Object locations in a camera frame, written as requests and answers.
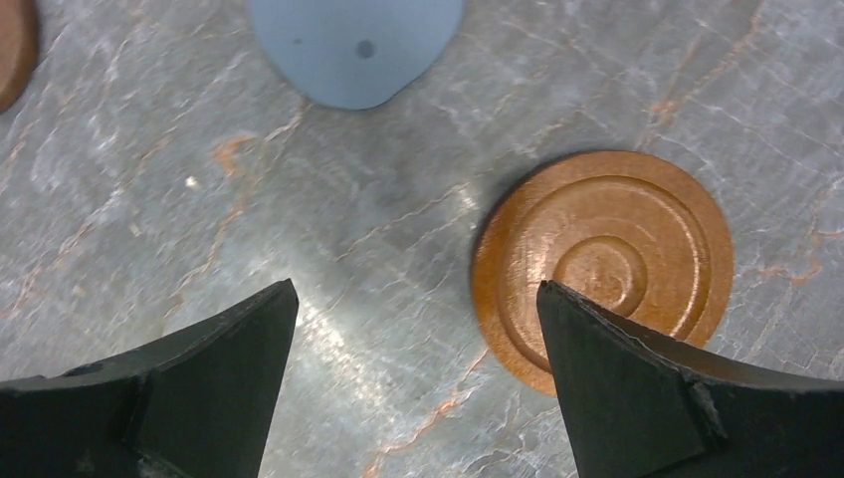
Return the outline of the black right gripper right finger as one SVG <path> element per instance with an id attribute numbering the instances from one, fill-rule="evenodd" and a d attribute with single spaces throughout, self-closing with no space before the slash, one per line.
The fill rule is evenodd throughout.
<path id="1" fill-rule="evenodd" d="M 555 282 L 536 308 L 582 477 L 839 477 L 843 385 L 724 358 Z"/>

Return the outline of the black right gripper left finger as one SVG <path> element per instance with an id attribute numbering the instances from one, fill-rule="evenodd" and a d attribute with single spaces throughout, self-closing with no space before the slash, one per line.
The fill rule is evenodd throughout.
<path id="1" fill-rule="evenodd" d="M 5 477 L 255 477 L 299 298 L 279 281 L 128 352 L 1 385 Z"/>

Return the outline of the wooden coaster five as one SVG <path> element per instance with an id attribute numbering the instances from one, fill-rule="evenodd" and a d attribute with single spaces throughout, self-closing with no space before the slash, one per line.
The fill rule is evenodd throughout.
<path id="1" fill-rule="evenodd" d="M 500 198 L 476 240 L 470 281 L 500 364 L 554 394 L 535 308 L 541 282 L 700 347 L 733 276 L 728 221 L 700 182 L 651 154 L 596 150 L 543 164 Z"/>

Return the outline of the dark walnut coaster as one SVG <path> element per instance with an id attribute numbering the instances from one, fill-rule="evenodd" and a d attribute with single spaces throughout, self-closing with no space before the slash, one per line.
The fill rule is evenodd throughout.
<path id="1" fill-rule="evenodd" d="M 39 57 L 35 0 L 1 0 L 1 113 L 25 91 Z"/>

